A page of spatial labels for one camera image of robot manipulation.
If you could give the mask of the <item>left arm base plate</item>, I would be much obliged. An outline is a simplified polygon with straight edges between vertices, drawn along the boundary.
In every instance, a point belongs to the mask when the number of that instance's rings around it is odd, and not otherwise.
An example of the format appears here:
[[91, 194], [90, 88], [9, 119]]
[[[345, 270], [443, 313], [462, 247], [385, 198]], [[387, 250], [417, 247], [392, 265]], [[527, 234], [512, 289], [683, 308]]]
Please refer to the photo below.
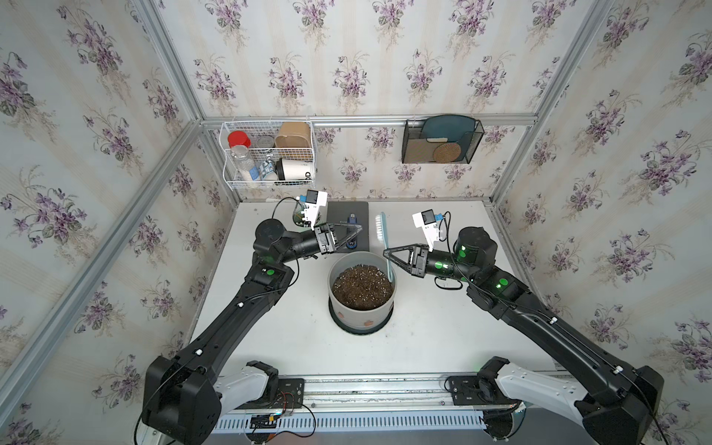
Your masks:
[[303, 402], [304, 387], [304, 378], [270, 378], [263, 395], [242, 404], [239, 409], [296, 409]]

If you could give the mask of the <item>white ceramic pot with soil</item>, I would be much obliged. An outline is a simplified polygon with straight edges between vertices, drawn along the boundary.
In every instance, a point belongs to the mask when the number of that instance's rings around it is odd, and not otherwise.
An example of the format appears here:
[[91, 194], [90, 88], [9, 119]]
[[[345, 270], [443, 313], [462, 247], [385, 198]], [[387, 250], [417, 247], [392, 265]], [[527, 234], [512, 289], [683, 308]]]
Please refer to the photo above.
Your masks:
[[370, 335], [391, 319], [396, 296], [383, 257], [367, 251], [344, 255], [327, 279], [328, 309], [333, 321], [352, 335]]

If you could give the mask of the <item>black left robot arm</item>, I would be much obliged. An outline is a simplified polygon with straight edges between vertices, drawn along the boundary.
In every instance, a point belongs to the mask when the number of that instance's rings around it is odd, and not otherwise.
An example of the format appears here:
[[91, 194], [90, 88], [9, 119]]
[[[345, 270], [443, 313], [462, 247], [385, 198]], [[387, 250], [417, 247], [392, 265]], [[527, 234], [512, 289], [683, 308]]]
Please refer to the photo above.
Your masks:
[[174, 357], [157, 357], [146, 371], [137, 422], [182, 444], [201, 444], [220, 418], [245, 404], [268, 407], [283, 400], [274, 367], [247, 363], [221, 374], [250, 328], [296, 283], [291, 261], [331, 254], [358, 237], [359, 224], [319, 224], [293, 232], [275, 218], [255, 230], [250, 268], [233, 300]]

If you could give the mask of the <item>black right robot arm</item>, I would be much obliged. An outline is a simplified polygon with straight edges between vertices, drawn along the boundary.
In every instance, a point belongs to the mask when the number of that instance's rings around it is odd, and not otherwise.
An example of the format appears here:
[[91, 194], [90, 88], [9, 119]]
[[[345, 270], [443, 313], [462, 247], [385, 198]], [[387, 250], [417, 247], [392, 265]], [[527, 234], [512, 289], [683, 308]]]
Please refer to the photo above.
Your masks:
[[411, 276], [456, 280], [470, 300], [533, 341], [569, 372], [569, 381], [493, 357], [463, 385], [447, 380], [454, 403], [529, 402], [581, 426], [598, 444], [640, 444], [656, 420], [664, 379], [606, 352], [548, 310], [495, 263], [498, 245], [482, 227], [462, 229], [448, 251], [426, 244], [387, 248], [384, 257]]

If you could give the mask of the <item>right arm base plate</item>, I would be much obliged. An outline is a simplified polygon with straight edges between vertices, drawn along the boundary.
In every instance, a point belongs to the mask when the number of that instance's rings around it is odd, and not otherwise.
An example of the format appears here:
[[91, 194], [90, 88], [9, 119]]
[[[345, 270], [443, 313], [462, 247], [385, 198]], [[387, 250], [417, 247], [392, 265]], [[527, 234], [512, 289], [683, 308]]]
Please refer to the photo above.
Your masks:
[[485, 405], [495, 401], [491, 382], [479, 375], [449, 376], [445, 379], [445, 389], [456, 406]]

